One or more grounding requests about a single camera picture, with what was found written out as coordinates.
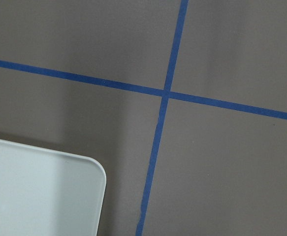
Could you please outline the cream plastic tray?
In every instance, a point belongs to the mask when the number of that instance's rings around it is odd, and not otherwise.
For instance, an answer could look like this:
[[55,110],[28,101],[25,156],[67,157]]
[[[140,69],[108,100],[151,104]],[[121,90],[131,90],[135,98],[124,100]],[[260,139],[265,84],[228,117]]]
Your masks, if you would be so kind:
[[0,139],[0,236],[95,236],[105,187],[93,158]]

